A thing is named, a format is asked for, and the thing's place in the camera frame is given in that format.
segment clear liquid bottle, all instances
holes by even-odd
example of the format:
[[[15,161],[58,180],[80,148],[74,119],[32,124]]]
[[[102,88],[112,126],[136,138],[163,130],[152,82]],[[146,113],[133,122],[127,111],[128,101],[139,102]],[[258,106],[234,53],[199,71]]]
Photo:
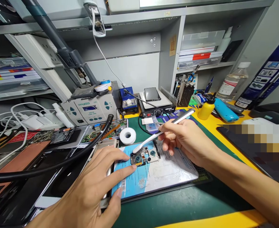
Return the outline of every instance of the clear liquid bottle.
[[[227,75],[216,97],[220,98],[223,102],[232,101],[238,93],[239,88],[248,79],[246,68],[249,66],[250,62],[241,62],[233,73]]]

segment power outlet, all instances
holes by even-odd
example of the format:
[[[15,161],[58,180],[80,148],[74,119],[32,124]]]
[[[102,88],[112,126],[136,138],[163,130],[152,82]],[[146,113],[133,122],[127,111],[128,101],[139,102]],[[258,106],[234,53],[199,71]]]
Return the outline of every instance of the power outlet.
[[[63,66],[51,40],[30,34],[15,36],[20,45],[41,69]]]

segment white brush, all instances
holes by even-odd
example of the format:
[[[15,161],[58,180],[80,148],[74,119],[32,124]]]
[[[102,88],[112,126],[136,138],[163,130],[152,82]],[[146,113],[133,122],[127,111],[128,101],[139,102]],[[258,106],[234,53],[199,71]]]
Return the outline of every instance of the white brush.
[[[172,121],[173,124],[178,124],[179,122],[181,122],[183,119],[186,119],[188,116],[190,116],[192,113],[194,113],[195,110],[194,109],[189,109],[187,112],[184,112],[183,115],[179,116],[178,118],[176,118],[174,121]],[[155,138],[157,138],[159,135],[163,134],[163,132],[158,131],[157,133],[151,135],[149,138],[147,138],[144,142],[142,142],[140,145],[138,145],[134,150],[133,150],[133,154],[136,154],[137,152],[139,152],[142,147],[149,141],[154,140]]]

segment white tape roll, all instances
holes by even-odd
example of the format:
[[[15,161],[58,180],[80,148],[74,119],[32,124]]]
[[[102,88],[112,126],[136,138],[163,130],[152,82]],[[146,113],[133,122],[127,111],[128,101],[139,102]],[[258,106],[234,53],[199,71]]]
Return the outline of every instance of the white tape roll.
[[[136,132],[133,128],[125,128],[120,132],[120,140],[123,144],[129,145],[135,142]]]

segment yellow bottle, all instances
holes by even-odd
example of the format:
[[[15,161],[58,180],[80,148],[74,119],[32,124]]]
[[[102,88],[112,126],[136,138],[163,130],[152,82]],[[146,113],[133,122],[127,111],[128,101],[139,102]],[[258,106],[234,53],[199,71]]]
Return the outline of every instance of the yellow bottle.
[[[214,93],[214,95],[211,98],[207,98],[207,102],[205,102],[198,114],[198,117],[201,120],[207,120],[208,117],[210,116],[210,114],[212,113],[212,111],[215,108],[215,95],[216,93]]]

